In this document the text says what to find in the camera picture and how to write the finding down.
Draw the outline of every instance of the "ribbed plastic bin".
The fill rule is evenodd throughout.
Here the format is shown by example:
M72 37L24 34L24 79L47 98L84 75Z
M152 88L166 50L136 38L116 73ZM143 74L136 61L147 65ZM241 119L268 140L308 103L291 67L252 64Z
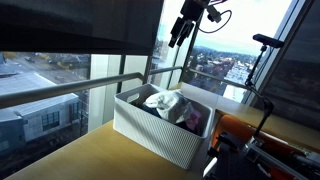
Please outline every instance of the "ribbed plastic bin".
M189 99L202 115L197 126L201 136L198 136L132 105L132 102L142 104L160 91L165 90L146 84L115 95L113 128L174 164L189 169L197 150L209 136L213 110Z

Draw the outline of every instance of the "rooftop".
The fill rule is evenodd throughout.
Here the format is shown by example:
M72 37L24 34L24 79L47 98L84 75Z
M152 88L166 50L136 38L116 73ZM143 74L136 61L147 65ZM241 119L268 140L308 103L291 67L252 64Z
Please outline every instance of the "rooftop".
M0 122L21 119L20 116L16 115L14 112L8 109L0 109L0 114L1 114Z
M0 84L5 84L5 86L0 88L0 95L56 85L35 72L22 73L6 78L0 78ZM13 106L7 109L12 112L16 112L16 114L18 113L19 115L24 116L76 98L78 98L78 96L75 94L66 94L36 102Z

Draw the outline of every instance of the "cloth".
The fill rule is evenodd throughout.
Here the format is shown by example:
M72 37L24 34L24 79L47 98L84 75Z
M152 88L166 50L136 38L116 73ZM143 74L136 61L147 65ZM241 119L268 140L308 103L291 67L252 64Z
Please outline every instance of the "cloth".
M162 119L176 124L190 118L193 107L180 90L163 91L148 97L144 103L149 108L156 108Z
M161 116L159 115L158 111L156 108L149 108L148 106L146 106L145 104L142 105L142 110L144 110L147 113L150 113L154 116L157 116L158 118L161 118Z
M187 131L189 131L189 132L197 135L197 130L196 130L196 129L194 129L194 130L190 129L190 128L187 126L186 121L177 123L177 124L175 124L175 125L178 126L178 127L180 127L180 128L182 128L182 129L184 129L184 130L187 130Z
M201 118L201 114L199 111L194 110L192 114L190 115L190 118L186 121L186 125L189 129L194 131L196 129L196 126L199 123L199 119Z

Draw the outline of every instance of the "cable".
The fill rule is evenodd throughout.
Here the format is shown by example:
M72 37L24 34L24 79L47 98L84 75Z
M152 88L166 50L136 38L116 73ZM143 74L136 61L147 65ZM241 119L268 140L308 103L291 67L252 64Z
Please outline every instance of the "cable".
M204 30L200 29L200 27L199 27L198 25L196 25L196 27L197 27L201 32L203 32L203 33L207 33L207 34L215 33L215 32L217 32L217 31L219 31L220 29L222 29L222 28L223 28L225 25L227 25L228 22L230 21L231 16L232 16L232 11L231 11L231 10L226 10L226 11L222 12L222 13L221 13L221 16L222 16L223 14L227 13L227 12L230 13L230 16L229 16L228 20L227 20L220 28L218 28L218 29L216 29L216 30L214 30L214 31L204 31Z

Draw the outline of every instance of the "metal pole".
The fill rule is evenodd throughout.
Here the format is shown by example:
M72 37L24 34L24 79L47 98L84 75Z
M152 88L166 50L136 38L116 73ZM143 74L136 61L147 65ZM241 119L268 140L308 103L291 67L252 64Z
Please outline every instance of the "metal pole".
M136 78L143 80L143 76L141 73L130 73L119 76L85 80L41 89L4 94L0 96L0 109Z
M197 73L197 74L200 74L200 75L205 76L205 77L209 77L209 78L224 82L226 84L230 84L230 85L235 86L235 87L239 87L239 88L242 88L242 89L250 90L247 86L242 85L242 84L238 84L238 83L235 83L235 82L232 82L232 81L229 81L229 80L225 80L225 79L220 79L220 78L217 78L217 77L212 76L210 74L207 74L207 73L204 73L204 72L201 72L201 71L197 71L197 70L194 70L194 69L188 68L187 70L191 71L191 72L194 72L194 73Z
M177 69L182 69L182 67L176 66L176 67L170 67L170 68L154 69L150 71L149 75L159 74L159 73L168 72L168 71L174 71Z

